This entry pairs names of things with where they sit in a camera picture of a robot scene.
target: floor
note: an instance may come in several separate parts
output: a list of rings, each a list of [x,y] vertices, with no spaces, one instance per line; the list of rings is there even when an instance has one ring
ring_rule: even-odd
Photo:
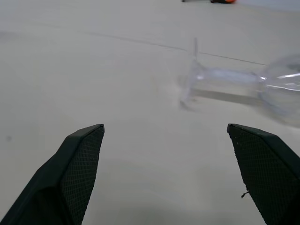
[[[300,10],[300,1],[298,0],[239,0],[239,3],[293,12]]]
[[[207,66],[258,71],[299,53],[300,14],[179,0],[0,2],[0,218],[70,133],[105,124],[84,225],[263,225],[226,132],[300,130],[256,109],[179,107],[199,40]]]

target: white floor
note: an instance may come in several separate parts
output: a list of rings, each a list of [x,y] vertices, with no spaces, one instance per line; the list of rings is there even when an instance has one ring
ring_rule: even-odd
[[[178,106],[198,37],[207,66],[259,70],[300,52],[300,14],[179,0],[0,2],[0,217],[70,133],[105,124],[84,225],[262,225],[228,123],[300,130],[246,105]]]
[[[263,6],[276,10],[300,11],[300,1],[298,0],[239,0],[239,3]]]

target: loose thread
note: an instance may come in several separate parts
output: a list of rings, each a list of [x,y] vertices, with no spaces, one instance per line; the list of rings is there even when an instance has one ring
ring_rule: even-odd
[[[242,195],[242,198],[245,197],[246,194],[249,194],[249,192],[247,191],[246,193],[244,193],[244,194]]]

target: transparent plastic bottle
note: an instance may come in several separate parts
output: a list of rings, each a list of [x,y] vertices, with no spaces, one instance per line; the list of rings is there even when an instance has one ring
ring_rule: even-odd
[[[270,64],[259,77],[259,98],[286,121],[300,124],[300,55]]]
[[[300,55],[278,60],[258,74],[206,68],[199,63],[197,55],[195,39],[194,57],[180,96],[184,106],[198,110],[199,99],[207,96],[239,103],[255,99],[263,101],[286,122],[300,125]]]
[[[201,98],[209,97],[241,102],[257,98],[259,77],[255,73],[208,68],[199,63],[198,44],[194,40],[193,60],[185,80],[180,102],[193,110],[201,108]]]

